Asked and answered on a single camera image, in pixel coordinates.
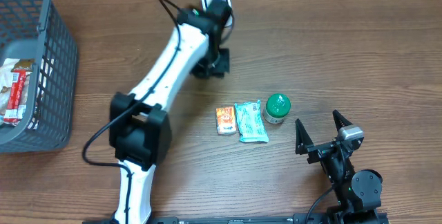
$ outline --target tabletop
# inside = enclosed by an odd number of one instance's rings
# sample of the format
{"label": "tabletop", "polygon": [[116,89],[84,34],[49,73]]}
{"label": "tabletop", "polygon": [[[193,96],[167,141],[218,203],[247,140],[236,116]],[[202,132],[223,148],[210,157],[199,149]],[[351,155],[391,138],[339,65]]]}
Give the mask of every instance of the tabletop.
{"label": "tabletop", "polygon": [[[184,7],[198,0],[171,0]],[[69,145],[0,155],[0,223],[81,223],[117,208],[119,170],[81,159],[108,121],[115,92],[148,73],[173,24],[157,0],[54,0],[79,46]],[[224,79],[189,77],[170,118],[173,141],[155,172],[156,216],[277,216],[307,212],[329,181],[295,154],[295,120],[315,143],[336,136],[332,111],[365,130],[355,170],[383,177],[381,212],[391,223],[442,218],[442,0],[232,0],[236,27],[224,45]],[[218,136],[215,108],[292,103],[267,144]],[[88,155],[115,162],[108,134]],[[316,209],[335,205],[328,196]]]}

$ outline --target gray plastic basket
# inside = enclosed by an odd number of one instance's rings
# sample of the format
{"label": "gray plastic basket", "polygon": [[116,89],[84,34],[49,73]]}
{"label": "gray plastic basket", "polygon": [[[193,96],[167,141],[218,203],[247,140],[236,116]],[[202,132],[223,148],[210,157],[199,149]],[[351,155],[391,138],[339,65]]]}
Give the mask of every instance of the gray plastic basket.
{"label": "gray plastic basket", "polygon": [[0,0],[0,65],[34,59],[26,112],[0,126],[0,152],[44,151],[68,144],[77,77],[77,45],[52,0]]}

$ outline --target can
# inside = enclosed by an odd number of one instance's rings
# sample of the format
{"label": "can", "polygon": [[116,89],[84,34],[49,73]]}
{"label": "can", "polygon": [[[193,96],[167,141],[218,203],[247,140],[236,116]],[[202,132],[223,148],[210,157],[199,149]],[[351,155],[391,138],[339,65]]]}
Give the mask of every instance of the can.
{"label": "can", "polygon": [[290,112],[291,103],[289,98],[282,93],[275,93],[270,96],[265,104],[262,115],[267,122],[271,124],[279,124],[284,121]]}

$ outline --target item in basket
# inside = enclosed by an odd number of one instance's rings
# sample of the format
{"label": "item in basket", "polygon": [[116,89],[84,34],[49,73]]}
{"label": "item in basket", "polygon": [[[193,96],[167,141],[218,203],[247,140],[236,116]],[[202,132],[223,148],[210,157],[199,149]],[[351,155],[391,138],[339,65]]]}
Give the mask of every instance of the item in basket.
{"label": "item in basket", "polygon": [[33,62],[33,59],[6,59],[0,68],[2,124],[17,125],[23,118]]}
{"label": "item in basket", "polygon": [[235,109],[232,106],[216,109],[216,130],[221,135],[236,133]]}
{"label": "item in basket", "polygon": [[260,114],[261,101],[236,104],[236,118],[241,142],[269,142]]}

